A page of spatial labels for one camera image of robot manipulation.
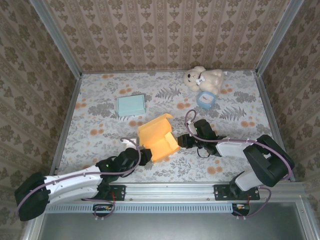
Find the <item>light blue box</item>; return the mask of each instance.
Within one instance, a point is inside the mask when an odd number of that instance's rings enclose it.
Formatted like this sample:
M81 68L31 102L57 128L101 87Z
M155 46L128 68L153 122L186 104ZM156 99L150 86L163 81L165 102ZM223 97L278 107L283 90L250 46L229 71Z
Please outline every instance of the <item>light blue box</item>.
M145 95L118 97L117 107L119 117L145 114Z

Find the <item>black motor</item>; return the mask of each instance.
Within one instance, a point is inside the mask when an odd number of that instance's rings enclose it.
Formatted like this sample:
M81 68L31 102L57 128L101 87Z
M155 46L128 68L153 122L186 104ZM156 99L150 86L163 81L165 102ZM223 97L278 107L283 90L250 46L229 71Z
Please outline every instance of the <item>black motor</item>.
M216 133L212 130L210 124L205 120L201 119L196 121L193 124L196 135L205 140L221 140L226 136L217 136ZM189 134L184 134L178 137L178 145L182 148L190 149L193 147L197 147L199 149L204 148L209 155L215 155L221 157L217 151L216 142L205 142L200 141Z

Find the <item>floor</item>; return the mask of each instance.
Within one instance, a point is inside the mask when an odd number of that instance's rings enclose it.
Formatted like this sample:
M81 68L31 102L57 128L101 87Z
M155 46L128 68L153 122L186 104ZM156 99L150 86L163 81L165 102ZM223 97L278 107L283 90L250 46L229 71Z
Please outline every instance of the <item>floor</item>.
M89 213L47 214L38 239L305 240L306 236L295 203L269 203L246 220L231 213L115 213L105 220L95 220Z
M172 134L187 133L183 123L188 110L195 109L197 120L206 119L218 135L256 139L271 136L268 120L256 85L254 72L228 71L214 106L206 110L196 103L195 93L182 81L183 72L85 74L72 116L59 174L87 168L125 149L121 137L136 137L137 128L168 113ZM119 117L116 99L144 94L146 114ZM250 168L247 160L236 157L200 158L196 148L180 149L157 163L139 166L118 182L217 182Z

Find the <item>white teddy bear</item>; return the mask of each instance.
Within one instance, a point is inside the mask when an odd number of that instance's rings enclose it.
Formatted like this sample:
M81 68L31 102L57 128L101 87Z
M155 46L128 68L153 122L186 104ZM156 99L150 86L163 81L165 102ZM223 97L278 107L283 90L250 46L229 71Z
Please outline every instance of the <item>white teddy bear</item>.
M217 96L224 83L224 72L220 69L206 70L203 66L196 66L185 72L183 82L194 92L201 89Z

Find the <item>wallpaper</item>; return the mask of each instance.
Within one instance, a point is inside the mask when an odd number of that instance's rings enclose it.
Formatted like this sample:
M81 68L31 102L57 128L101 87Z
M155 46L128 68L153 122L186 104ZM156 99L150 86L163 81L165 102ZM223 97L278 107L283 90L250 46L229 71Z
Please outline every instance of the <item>wallpaper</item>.
M262 76L320 222L320 1L305 0Z
M0 239L19 239L14 190L49 173L75 78L29 1L0 1Z
M254 69L289 0L45 0L82 72Z

